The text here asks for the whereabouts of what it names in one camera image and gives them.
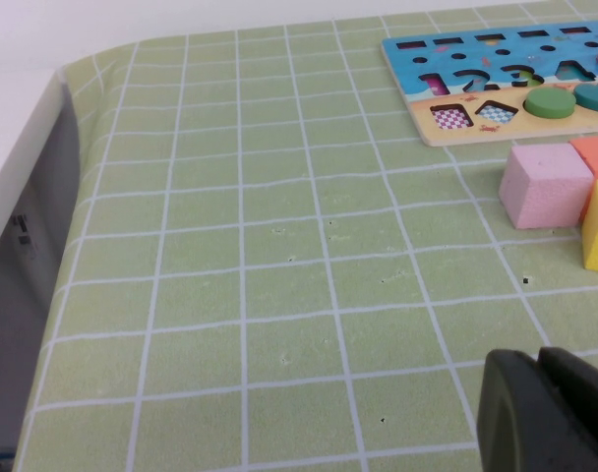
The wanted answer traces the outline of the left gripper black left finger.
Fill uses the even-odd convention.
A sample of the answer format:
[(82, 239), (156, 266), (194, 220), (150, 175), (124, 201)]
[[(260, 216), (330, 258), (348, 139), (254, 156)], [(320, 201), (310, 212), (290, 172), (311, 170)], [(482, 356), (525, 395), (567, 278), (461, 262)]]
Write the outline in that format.
[(486, 471), (598, 471), (598, 442), (521, 351), (487, 355), (477, 439)]

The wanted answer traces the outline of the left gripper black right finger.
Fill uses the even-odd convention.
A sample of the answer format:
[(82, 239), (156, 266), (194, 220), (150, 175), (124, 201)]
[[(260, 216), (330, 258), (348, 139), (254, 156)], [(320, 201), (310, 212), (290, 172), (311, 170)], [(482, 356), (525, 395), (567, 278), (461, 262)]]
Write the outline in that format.
[(538, 365), (598, 442), (598, 369), (561, 347), (542, 347)]

